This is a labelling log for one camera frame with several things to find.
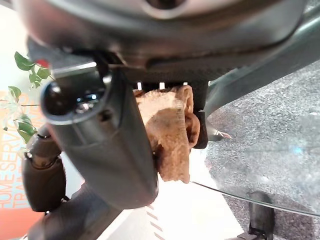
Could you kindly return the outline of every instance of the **robotic hand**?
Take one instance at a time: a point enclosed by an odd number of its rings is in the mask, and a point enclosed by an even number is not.
[[[193,89],[208,142],[208,82],[279,51],[299,25],[305,0],[14,0],[30,38],[30,57],[50,64],[55,81],[41,95],[46,125],[33,136],[23,183],[34,211],[47,212],[25,237],[93,240],[123,209],[158,193],[157,169],[133,89],[159,83]],[[85,179],[70,200],[59,154]]]

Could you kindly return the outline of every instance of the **gray carpet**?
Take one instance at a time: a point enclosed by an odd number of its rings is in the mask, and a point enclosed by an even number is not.
[[[310,7],[319,1],[310,1]],[[320,214],[320,61],[218,109],[206,165],[219,189],[267,192],[280,206]],[[225,197],[244,229],[248,203]],[[276,210],[276,240],[320,240],[320,218]]]

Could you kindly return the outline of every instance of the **green plant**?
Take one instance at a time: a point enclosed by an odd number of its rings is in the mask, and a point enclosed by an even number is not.
[[[42,80],[52,78],[48,68],[31,61],[22,56],[17,51],[14,54],[14,59],[17,67],[23,71],[28,71],[29,81],[31,83],[30,89],[37,89],[41,86]],[[5,109],[6,115],[2,121],[3,130],[8,130],[8,122],[13,121],[17,132],[27,144],[37,129],[33,126],[31,119],[24,113],[24,107],[38,106],[38,104],[23,105],[19,103],[21,90],[16,86],[8,86],[8,94],[4,99],[0,99],[0,108]]]

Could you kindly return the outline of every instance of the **glass tabletop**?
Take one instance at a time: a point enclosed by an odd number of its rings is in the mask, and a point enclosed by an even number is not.
[[[320,216],[319,78],[317,61],[208,117],[232,136],[198,150],[215,190],[252,201],[249,193],[263,191],[273,207]]]

